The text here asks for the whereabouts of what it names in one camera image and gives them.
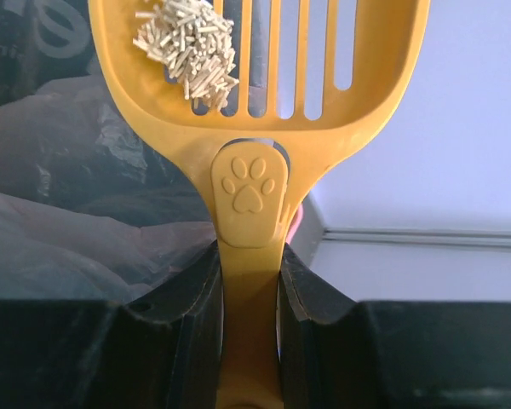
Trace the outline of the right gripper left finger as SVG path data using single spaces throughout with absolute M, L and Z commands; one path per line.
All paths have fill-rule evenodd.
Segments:
M 216 245 L 139 299 L 0 300 L 0 408 L 212 408 Z

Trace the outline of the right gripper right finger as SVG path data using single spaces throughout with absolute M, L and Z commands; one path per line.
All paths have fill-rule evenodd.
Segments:
M 284 250 L 287 408 L 511 408 L 511 302 L 355 302 Z

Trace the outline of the translucent plastic bin liner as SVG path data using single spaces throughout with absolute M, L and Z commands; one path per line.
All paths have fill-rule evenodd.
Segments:
M 87 3 L 0 1 L 0 299 L 130 302 L 214 239 L 113 103 Z

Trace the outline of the orange litter scoop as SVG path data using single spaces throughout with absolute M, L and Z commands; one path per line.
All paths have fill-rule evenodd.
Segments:
M 288 227 L 314 184 L 370 142 L 397 109 L 424 37 L 427 1 L 360 1 L 349 89 L 335 84 L 338 2 L 327 4 L 322 113 L 304 112 L 310 2 L 296 14 L 295 42 L 280 37 L 287 13 L 270 12 L 267 104 L 249 112 L 253 4 L 240 18 L 238 109 L 198 116 L 164 70 L 133 46 L 139 1 L 92 1 L 90 25 L 104 79 L 133 131 L 197 188 L 215 224 L 225 334 L 216 405 L 280 408 L 276 338 L 278 275 Z

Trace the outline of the pink litter box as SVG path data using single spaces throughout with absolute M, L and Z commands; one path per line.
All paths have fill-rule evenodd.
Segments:
M 290 226 L 289 226 L 288 233 L 286 235 L 285 242 L 288 245 L 290 245 L 291 242 L 293 241 L 293 238 L 295 237 L 296 232 L 297 232 L 298 228 L 301 225 L 303 214 L 304 214 L 303 204 L 300 204 L 299 207 L 296 210 L 296 213 L 294 214 L 294 216 L 292 218 L 292 221 L 291 221 Z

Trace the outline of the litter clumps in bin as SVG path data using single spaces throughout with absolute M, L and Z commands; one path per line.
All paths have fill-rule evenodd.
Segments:
M 134 17 L 142 21 L 132 43 L 165 67 L 186 100 L 222 110 L 239 84 L 233 47 L 234 22 L 208 1 L 159 1 Z

